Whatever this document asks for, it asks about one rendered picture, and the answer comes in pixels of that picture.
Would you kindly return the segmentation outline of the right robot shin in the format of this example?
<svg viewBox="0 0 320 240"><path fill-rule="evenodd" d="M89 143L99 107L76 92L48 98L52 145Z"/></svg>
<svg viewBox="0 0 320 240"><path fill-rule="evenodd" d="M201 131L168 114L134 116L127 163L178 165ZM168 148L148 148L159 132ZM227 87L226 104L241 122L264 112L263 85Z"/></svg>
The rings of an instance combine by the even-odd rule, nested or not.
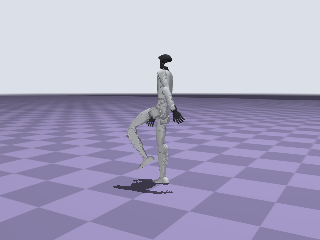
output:
<svg viewBox="0 0 320 240"><path fill-rule="evenodd" d="M158 163L159 163L159 169L160 169L160 179L164 179L166 177L166 168L168 165L168 159L169 159L169 147L167 153L161 153L158 150Z"/></svg>

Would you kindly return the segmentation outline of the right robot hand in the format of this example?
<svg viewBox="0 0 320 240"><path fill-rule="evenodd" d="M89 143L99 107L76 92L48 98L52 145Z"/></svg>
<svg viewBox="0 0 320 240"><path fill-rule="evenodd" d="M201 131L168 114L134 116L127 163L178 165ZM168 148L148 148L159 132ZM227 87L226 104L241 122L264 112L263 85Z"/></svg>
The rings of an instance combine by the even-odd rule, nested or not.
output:
<svg viewBox="0 0 320 240"><path fill-rule="evenodd" d="M151 126L152 126L152 127L154 127L154 123L155 123L155 121L156 121L156 119L153 119L153 118L152 118L152 116L151 116L150 120L149 120L146 124L148 124L148 123L149 123L149 124L148 124L148 126L150 126L150 127L151 127ZM150 124L150 123L151 123L151 124ZM153 123L153 124L152 124L152 123Z"/></svg>

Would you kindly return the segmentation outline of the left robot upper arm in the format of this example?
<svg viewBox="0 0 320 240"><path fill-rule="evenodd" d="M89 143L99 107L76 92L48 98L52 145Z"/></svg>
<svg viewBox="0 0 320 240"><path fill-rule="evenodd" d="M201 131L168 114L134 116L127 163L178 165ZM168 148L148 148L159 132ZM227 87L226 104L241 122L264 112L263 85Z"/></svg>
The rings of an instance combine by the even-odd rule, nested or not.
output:
<svg viewBox="0 0 320 240"><path fill-rule="evenodd" d="M158 74L158 77L160 78L161 84L164 86L164 88L168 88L169 91L170 91L170 87L169 87L169 83L168 83L168 80L167 80L166 71L165 70L161 70L157 74ZM163 93L163 95L165 95L165 94Z"/></svg>

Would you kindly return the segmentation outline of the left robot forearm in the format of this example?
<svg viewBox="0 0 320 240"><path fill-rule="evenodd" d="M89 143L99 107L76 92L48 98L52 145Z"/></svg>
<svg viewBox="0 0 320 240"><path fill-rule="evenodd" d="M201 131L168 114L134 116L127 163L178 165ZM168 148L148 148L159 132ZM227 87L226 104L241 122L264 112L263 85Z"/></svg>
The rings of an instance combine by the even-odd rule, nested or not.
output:
<svg viewBox="0 0 320 240"><path fill-rule="evenodd" d="M170 109L172 111L176 110L176 108L174 106L175 103L173 101L172 94L171 94L170 90L167 87L164 87L162 91L165 94L165 98L166 98L166 100L168 102L168 105L170 106Z"/></svg>

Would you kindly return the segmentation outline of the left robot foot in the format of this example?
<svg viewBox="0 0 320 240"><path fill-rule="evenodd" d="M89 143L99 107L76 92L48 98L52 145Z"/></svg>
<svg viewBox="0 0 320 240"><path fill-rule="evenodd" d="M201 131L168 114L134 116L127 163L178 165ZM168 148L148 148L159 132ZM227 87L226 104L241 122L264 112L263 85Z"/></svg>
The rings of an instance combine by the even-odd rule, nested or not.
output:
<svg viewBox="0 0 320 240"><path fill-rule="evenodd" d="M147 158L146 158L147 159ZM137 168L137 170L140 170L141 168L145 167L146 165L148 165L149 163L153 162L155 160L154 157L149 156L147 160L143 160L143 162L141 163L141 165Z"/></svg>

